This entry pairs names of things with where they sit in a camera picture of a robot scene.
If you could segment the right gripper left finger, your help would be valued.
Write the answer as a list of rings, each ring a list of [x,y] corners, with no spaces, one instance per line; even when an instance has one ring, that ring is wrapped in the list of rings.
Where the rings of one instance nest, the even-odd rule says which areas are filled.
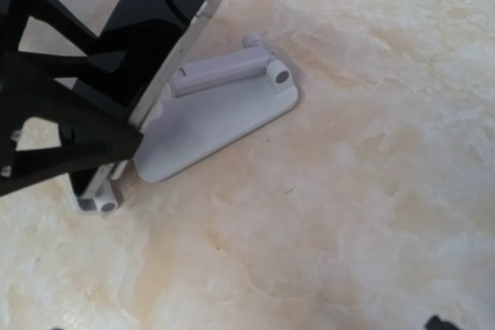
[[[130,159],[143,136],[58,82],[79,75],[83,57],[20,52],[30,17],[45,22],[85,53],[97,40],[59,0],[1,0],[1,194],[65,173]],[[17,149],[24,123],[38,117],[90,131],[95,141]]]

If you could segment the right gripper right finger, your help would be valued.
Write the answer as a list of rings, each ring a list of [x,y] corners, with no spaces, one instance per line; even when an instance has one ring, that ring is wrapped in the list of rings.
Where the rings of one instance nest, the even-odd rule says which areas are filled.
[[[456,326],[439,316],[432,316],[425,324],[425,330],[456,330]]]

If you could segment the white folding phone stand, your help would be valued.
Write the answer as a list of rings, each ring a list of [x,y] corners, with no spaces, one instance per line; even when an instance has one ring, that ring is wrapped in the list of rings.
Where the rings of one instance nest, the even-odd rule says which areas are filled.
[[[299,100],[295,64],[250,34],[241,49],[189,62],[169,81],[132,159],[139,177],[161,182],[290,111]]]

